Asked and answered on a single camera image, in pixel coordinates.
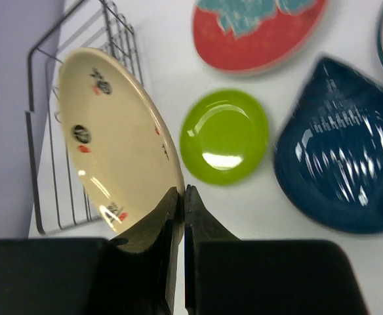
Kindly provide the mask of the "cream plate with ink motifs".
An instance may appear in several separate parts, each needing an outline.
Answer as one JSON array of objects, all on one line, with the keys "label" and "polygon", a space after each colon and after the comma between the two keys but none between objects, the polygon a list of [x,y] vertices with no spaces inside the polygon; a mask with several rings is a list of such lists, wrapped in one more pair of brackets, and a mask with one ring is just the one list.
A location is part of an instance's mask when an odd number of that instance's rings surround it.
[{"label": "cream plate with ink motifs", "polygon": [[89,151],[67,148],[92,204],[121,234],[150,214],[169,189],[185,192],[178,154],[158,109],[117,59],[94,48],[71,52],[58,78],[61,126],[87,128]]}]

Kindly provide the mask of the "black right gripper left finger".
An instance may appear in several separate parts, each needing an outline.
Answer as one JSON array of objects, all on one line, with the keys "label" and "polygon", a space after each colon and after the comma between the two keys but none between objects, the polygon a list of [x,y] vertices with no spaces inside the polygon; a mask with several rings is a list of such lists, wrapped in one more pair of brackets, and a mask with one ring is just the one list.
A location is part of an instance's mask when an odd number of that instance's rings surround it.
[{"label": "black right gripper left finger", "polygon": [[170,314],[178,192],[118,237],[0,240],[0,314]]}]

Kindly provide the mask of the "red and teal floral plate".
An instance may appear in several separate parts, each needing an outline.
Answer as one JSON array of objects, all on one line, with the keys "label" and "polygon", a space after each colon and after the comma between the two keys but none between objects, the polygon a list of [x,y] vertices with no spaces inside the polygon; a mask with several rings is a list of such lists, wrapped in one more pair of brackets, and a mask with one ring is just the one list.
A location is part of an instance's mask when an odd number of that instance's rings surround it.
[{"label": "red and teal floral plate", "polygon": [[193,44],[225,74],[255,74],[286,62],[311,39],[328,1],[196,1]]}]

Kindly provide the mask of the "dark blue leaf-shaped plate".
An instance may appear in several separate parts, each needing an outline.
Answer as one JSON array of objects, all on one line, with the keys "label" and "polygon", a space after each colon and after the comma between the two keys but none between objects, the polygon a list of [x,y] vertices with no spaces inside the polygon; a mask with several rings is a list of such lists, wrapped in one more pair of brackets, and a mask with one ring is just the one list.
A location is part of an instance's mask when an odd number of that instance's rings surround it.
[{"label": "dark blue leaf-shaped plate", "polygon": [[275,145],[276,179],[310,219],[383,234],[383,87],[321,57]]}]

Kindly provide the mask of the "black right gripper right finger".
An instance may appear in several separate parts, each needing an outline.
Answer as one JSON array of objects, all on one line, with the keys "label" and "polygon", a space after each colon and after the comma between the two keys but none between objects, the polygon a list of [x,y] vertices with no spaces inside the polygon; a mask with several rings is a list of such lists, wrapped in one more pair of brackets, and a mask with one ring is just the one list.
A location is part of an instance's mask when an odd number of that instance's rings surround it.
[{"label": "black right gripper right finger", "polygon": [[327,240],[240,240],[205,207],[184,200],[189,314],[366,314],[345,252]]}]

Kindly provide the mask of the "lime green round plate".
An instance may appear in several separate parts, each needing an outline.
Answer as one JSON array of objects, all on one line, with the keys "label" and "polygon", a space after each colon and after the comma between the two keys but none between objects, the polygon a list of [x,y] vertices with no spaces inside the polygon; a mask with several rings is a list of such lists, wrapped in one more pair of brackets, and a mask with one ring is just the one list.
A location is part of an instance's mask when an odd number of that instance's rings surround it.
[{"label": "lime green round plate", "polygon": [[255,97],[239,89],[219,89],[201,97],[185,116],[180,155],[195,178],[231,185],[256,171],[269,137],[266,112]]}]

